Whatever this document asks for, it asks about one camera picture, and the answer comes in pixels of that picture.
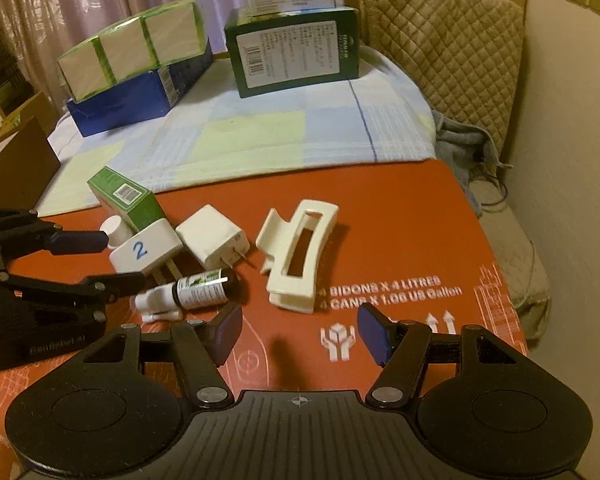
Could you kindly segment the dark green labelled box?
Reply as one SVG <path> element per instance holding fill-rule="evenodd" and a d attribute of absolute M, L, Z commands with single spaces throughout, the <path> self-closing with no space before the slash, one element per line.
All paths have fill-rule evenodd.
<path fill-rule="evenodd" d="M 266 15 L 235 9 L 224 35 L 243 98 L 358 78 L 358 10 L 350 6 Z"/>

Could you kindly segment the quilted beige chair cover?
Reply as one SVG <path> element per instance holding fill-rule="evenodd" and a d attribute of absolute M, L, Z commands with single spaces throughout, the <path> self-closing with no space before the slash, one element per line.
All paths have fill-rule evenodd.
<path fill-rule="evenodd" d="M 510 0 L 360 0 L 362 38 L 402 68 L 431 108 L 485 128 L 501 151 L 524 45 Z"/>

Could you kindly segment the brown open shoe box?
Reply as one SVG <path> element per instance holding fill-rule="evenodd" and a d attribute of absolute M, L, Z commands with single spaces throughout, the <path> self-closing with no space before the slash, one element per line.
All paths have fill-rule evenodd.
<path fill-rule="evenodd" d="M 0 208 L 34 209 L 59 168 L 38 121 L 20 126 L 0 142 Z"/>

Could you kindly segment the white hair claw clip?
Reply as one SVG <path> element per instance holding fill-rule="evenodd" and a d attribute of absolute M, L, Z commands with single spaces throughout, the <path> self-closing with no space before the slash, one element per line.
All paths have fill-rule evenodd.
<path fill-rule="evenodd" d="M 275 307 L 311 314 L 317 271 L 336 224 L 339 207 L 321 200 L 302 200 L 284 220 L 271 208 L 256 238 L 263 252 L 261 274 L 268 274 L 268 301 Z"/>

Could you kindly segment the white usb charger plug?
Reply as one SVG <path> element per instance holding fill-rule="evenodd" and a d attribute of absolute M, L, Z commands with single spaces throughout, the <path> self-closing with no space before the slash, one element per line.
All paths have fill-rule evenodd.
<path fill-rule="evenodd" d="M 246 232 L 211 205 L 204 205 L 175 232 L 204 270 L 231 268 L 250 251 Z"/>

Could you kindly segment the small white bottle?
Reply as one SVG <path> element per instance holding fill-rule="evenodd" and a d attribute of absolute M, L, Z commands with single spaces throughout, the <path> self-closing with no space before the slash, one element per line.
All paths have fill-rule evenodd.
<path fill-rule="evenodd" d="M 104 222 L 102 222 L 99 229 L 107 234 L 108 248 L 110 250 L 115 250 L 122 246 L 134 235 L 134 232 L 126 224 L 124 219 L 117 214 L 108 217 Z"/>

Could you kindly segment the white adapter marked 2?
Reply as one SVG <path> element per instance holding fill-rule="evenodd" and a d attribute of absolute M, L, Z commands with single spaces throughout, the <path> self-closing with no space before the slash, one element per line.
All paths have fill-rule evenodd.
<path fill-rule="evenodd" d="M 117 273 L 142 272 L 145 276 L 167 264 L 184 248 L 167 218 L 151 223 L 115 250 L 109 261 Z"/>

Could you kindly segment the dark spray bottle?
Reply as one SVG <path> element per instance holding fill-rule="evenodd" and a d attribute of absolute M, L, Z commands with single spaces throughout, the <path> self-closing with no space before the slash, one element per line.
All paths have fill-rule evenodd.
<path fill-rule="evenodd" d="M 140 292 L 130 305 L 147 323 L 176 322 L 186 311 L 219 307 L 240 295 L 240 278 L 232 269 L 216 269 L 179 278 Z"/>

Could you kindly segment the plaid pastel cloth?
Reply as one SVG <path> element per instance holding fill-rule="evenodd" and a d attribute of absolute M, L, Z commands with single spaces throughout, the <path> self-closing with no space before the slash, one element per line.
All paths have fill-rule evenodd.
<path fill-rule="evenodd" d="M 403 70 L 370 47 L 352 80 L 241 98 L 217 60 L 166 116 L 84 138 L 71 116 L 48 142 L 61 161 L 36 209 L 94 207 L 87 181 L 102 167 L 166 192 L 255 174 L 434 157 L 434 118 Z"/>

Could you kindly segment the small green medicine box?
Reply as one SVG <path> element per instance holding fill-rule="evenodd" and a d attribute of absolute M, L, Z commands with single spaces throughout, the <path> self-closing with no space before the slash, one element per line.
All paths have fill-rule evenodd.
<path fill-rule="evenodd" d="M 105 166 L 87 180 L 98 202 L 140 232 L 166 216 L 156 196 L 143 185 Z"/>

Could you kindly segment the green wrapped tissue pack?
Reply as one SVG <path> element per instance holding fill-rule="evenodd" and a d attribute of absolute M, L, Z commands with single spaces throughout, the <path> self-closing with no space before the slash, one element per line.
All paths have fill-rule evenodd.
<path fill-rule="evenodd" d="M 207 44 L 199 0 L 174 0 L 107 26 L 59 55 L 57 65 L 79 103 L 150 70 L 196 58 Z"/>

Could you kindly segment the blue flat box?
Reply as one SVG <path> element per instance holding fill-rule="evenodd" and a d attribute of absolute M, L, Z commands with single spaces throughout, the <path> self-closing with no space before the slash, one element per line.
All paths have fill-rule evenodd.
<path fill-rule="evenodd" d="M 184 98 L 213 61 L 211 44 L 196 58 L 150 70 L 85 101 L 67 102 L 81 136 L 166 116 Z"/>

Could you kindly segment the red Motul cardboard sheet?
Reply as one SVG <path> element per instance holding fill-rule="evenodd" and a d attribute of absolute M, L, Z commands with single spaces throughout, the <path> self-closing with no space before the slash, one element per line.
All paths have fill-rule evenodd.
<path fill-rule="evenodd" d="M 286 172 L 169 196 L 251 236 L 237 301 L 164 332 L 108 325 L 143 275 L 34 284 L 0 271 L 6 439 L 23 479 L 456 479 L 406 417 L 367 396 L 363 304 L 415 337 L 524 334 L 445 162 Z"/>

